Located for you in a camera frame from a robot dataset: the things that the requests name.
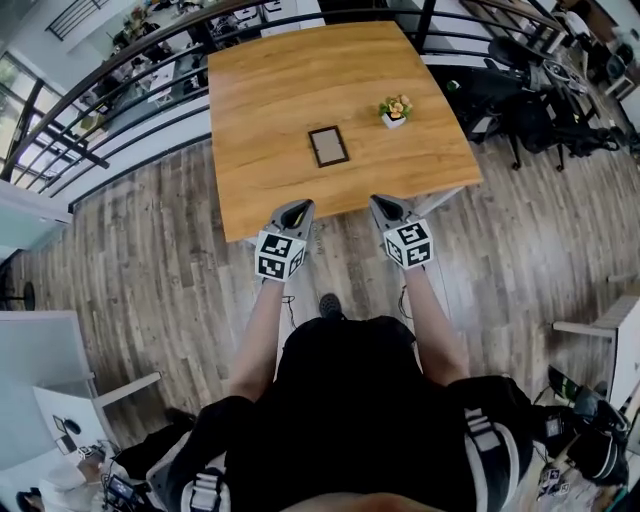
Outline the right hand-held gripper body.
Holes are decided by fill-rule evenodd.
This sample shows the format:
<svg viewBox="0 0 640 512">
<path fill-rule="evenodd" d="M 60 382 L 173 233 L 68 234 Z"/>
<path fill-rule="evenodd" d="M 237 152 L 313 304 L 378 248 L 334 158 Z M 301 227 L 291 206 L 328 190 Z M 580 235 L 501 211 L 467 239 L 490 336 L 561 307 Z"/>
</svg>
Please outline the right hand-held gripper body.
<svg viewBox="0 0 640 512">
<path fill-rule="evenodd" d="M 416 215 L 405 200 L 389 197 L 401 206 L 401 218 L 391 222 L 377 222 L 373 216 L 386 254 L 403 270 L 422 267 L 433 256 L 432 236 L 427 222 Z"/>
</svg>

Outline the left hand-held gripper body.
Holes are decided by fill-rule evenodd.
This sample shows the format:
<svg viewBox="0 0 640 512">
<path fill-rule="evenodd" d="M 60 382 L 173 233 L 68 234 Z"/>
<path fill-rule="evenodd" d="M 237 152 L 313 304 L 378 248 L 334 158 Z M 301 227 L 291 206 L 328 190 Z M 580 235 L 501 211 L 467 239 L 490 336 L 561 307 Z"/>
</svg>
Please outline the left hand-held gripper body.
<svg viewBox="0 0 640 512">
<path fill-rule="evenodd" d="M 307 241 L 315 213 L 315 203 L 300 228 L 280 224 L 282 205 L 276 208 L 259 231 L 254 253 L 255 274 L 263 279 L 287 282 L 303 265 Z"/>
</svg>

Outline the black picture frame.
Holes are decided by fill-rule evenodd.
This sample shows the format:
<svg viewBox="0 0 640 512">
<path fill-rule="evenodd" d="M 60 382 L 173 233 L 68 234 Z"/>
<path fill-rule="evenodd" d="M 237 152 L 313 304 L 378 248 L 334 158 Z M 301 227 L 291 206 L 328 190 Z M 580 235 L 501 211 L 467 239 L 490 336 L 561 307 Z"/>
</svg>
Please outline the black picture frame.
<svg viewBox="0 0 640 512">
<path fill-rule="evenodd" d="M 308 137 L 319 168 L 350 160 L 342 135 L 336 125 L 309 131 Z"/>
</svg>

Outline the person's left forearm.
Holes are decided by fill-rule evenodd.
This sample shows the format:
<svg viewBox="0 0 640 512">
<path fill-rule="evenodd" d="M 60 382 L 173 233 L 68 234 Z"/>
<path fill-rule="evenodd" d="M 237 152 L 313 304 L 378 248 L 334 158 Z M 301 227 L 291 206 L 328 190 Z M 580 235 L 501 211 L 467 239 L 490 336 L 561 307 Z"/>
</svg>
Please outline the person's left forearm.
<svg viewBox="0 0 640 512">
<path fill-rule="evenodd" d="M 266 280 L 258 293 L 229 374 L 228 394 L 257 401 L 274 380 L 284 282 Z"/>
</svg>

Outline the person's right forearm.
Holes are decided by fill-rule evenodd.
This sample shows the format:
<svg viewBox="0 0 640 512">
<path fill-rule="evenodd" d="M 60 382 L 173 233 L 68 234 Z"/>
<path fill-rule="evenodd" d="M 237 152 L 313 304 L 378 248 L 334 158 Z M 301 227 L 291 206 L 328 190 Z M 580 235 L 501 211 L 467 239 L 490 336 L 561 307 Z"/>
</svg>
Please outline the person's right forearm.
<svg viewBox="0 0 640 512">
<path fill-rule="evenodd" d="M 470 374 L 464 344 L 442 309 L 425 270 L 405 270 L 404 278 L 423 374 L 442 386 L 467 379 Z"/>
</svg>

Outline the white table leg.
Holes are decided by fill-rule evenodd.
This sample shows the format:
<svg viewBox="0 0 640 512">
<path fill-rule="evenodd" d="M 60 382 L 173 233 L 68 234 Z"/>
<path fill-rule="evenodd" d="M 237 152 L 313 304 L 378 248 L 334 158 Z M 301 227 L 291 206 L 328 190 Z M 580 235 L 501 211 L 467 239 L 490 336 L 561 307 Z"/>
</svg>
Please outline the white table leg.
<svg viewBox="0 0 640 512">
<path fill-rule="evenodd" d="M 449 199 L 457 195 L 463 187 L 455 187 L 445 191 L 429 194 L 419 204 L 414 207 L 414 212 L 420 217 L 426 216 L 432 210 L 446 203 Z"/>
</svg>

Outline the potted orange flower plant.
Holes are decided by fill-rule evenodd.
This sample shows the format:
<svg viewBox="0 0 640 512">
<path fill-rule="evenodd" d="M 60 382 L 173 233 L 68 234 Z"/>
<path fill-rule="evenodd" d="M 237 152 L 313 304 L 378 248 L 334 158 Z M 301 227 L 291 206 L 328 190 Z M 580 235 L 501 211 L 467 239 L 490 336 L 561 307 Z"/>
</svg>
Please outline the potted orange flower plant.
<svg viewBox="0 0 640 512">
<path fill-rule="evenodd" d="M 386 100 L 379 104 L 378 115 L 389 129 L 395 129 L 402 126 L 413 111 L 413 105 L 409 98 L 400 94 L 394 97 L 387 97 Z"/>
</svg>

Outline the black office chair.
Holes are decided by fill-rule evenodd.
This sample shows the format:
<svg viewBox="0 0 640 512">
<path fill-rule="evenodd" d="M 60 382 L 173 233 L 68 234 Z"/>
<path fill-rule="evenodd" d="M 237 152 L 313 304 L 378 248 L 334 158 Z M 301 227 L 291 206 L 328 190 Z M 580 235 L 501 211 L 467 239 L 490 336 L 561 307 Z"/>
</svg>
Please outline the black office chair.
<svg viewBox="0 0 640 512">
<path fill-rule="evenodd" d="M 527 79 L 516 71 L 460 65 L 432 65 L 434 80 L 445 96 L 468 141 L 480 144 L 500 126 L 504 104 L 525 91 Z M 457 93 L 448 93 L 445 85 L 455 80 Z"/>
<path fill-rule="evenodd" d="M 600 149 L 618 151 L 626 142 L 624 132 L 617 126 L 591 127 L 587 116 L 577 112 L 557 92 L 549 92 L 545 99 L 533 93 L 513 97 L 502 113 L 501 128 L 512 149 L 513 170 L 522 166 L 520 148 L 531 154 L 556 148 L 559 159 L 556 170 L 562 172 L 564 148 L 570 158 L 584 158 Z"/>
</svg>

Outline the person's black clothing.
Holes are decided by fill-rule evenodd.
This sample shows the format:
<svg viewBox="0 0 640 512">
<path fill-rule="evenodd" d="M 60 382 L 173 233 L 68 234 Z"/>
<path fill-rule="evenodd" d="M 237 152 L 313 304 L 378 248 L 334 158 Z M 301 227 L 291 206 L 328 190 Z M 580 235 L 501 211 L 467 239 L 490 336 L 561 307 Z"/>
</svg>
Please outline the person's black clothing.
<svg viewBox="0 0 640 512">
<path fill-rule="evenodd" d="M 205 407 L 167 477 L 170 512 L 214 458 L 231 512 L 281 512 L 334 493 L 500 512 L 533 455 L 530 402 L 501 376 L 440 386 L 391 317 L 316 318 L 287 339 L 275 381 Z"/>
</svg>

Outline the white partition panel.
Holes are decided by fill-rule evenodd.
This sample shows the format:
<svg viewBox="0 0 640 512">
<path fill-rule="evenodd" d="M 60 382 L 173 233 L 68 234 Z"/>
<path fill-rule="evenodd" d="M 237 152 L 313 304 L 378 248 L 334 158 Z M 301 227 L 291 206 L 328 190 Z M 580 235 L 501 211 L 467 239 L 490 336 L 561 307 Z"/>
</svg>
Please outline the white partition panel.
<svg viewBox="0 0 640 512">
<path fill-rule="evenodd" d="M 89 374 L 73 311 L 0 311 L 0 471 L 56 448 L 33 388 Z"/>
</svg>

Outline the white desk with phone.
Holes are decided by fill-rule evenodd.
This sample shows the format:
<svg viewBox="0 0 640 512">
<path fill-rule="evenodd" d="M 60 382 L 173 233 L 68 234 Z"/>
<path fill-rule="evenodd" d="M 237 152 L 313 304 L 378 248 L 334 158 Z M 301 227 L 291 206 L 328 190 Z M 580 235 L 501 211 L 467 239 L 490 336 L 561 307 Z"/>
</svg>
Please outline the white desk with phone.
<svg viewBox="0 0 640 512">
<path fill-rule="evenodd" d="M 32 387 L 45 424 L 66 457 L 79 459 L 83 451 L 101 442 L 116 447 L 105 408 L 152 386 L 162 376 L 153 372 L 102 395 L 93 379 L 90 374 L 76 381 Z"/>
</svg>

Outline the black equipment bag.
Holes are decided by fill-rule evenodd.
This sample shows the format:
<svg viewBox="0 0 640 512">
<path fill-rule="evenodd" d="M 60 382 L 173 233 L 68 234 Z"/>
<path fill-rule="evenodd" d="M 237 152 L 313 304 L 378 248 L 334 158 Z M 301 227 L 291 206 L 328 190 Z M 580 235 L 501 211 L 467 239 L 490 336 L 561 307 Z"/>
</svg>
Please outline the black equipment bag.
<svg viewBox="0 0 640 512">
<path fill-rule="evenodd" d="M 599 486 L 623 486 L 629 480 L 626 448 L 629 420 L 601 395 L 586 389 L 577 398 L 573 423 L 578 439 L 568 458 L 588 481 Z"/>
</svg>

